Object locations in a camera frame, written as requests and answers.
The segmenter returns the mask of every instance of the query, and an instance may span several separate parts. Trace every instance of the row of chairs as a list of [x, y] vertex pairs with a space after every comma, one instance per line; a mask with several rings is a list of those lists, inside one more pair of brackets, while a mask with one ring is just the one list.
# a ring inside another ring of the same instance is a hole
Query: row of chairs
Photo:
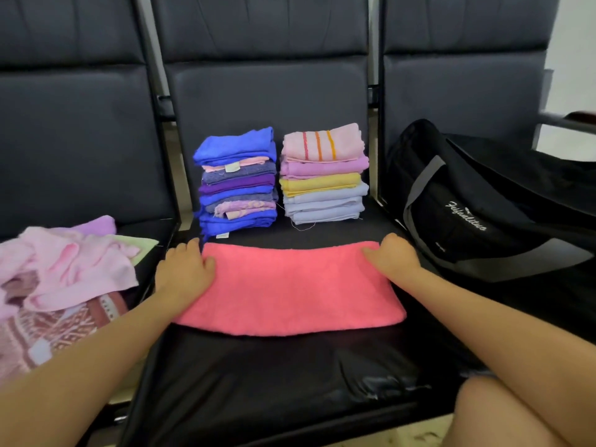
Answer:
[[[368, 0], [151, 1], [194, 210], [192, 155], [209, 135], [272, 126], [281, 146], [288, 132], [357, 122], [368, 153]], [[382, 0], [379, 202], [358, 223], [298, 231], [280, 217], [222, 241], [316, 248], [403, 235], [383, 206], [384, 162], [421, 117], [530, 148], [557, 4]], [[138, 19], [134, 0], [0, 0], [0, 240], [112, 215], [119, 233], [160, 240], [124, 295], [131, 307], [179, 227]], [[188, 236], [198, 233], [194, 222]], [[379, 330], [263, 339], [170, 326], [122, 445], [322, 445], [451, 411], [484, 367], [400, 298], [409, 318]]]

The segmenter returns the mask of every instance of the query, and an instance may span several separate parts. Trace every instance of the human hand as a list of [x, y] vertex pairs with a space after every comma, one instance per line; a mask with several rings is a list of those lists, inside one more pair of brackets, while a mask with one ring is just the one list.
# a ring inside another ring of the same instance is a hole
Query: human hand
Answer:
[[155, 273], [156, 296], [164, 298], [174, 315], [200, 297], [215, 278], [215, 259], [201, 257], [198, 239], [180, 243], [166, 253]]
[[421, 270], [416, 250], [408, 240], [388, 234], [379, 249], [362, 248], [364, 257], [385, 277], [399, 285], [403, 278]]

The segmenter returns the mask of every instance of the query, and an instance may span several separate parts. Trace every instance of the light green cloth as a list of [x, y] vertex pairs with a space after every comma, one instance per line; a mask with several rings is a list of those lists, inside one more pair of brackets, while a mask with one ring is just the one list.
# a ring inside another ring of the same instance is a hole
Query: light green cloth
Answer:
[[122, 241], [123, 243], [136, 246], [140, 249], [139, 253], [135, 255], [130, 261], [133, 265], [136, 265], [142, 261], [145, 256], [151, 251], [158, 243], [158, 240], [153, 240], [152, 238], [139, 238], [139, 237], [126, 237], [124, 235], [110, 235], [114, 237], [118, 241]]

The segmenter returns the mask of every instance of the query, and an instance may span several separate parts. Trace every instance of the yellow towel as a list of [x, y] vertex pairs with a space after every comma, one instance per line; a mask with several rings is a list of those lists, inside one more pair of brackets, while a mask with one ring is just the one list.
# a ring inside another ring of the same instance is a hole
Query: yellow towel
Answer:
[[361, 182], [360, 174], [333, 174], [331, 176], [315, 177], [304, 180], [279, 179], [281, 189], [288, 198], [314, 191], [327, 191], [328, 189], [355, 188]]

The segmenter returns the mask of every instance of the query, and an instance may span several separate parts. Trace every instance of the towel tag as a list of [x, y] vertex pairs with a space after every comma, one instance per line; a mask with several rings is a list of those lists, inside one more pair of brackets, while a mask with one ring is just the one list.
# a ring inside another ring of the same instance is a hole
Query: towel tag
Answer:
[[226, 165], [225, 166], [225, 171], [226, 172], [240, 171], [240, 162], [239, 161], [235, 161], [234, 163], [230, 163], [229, 165]]

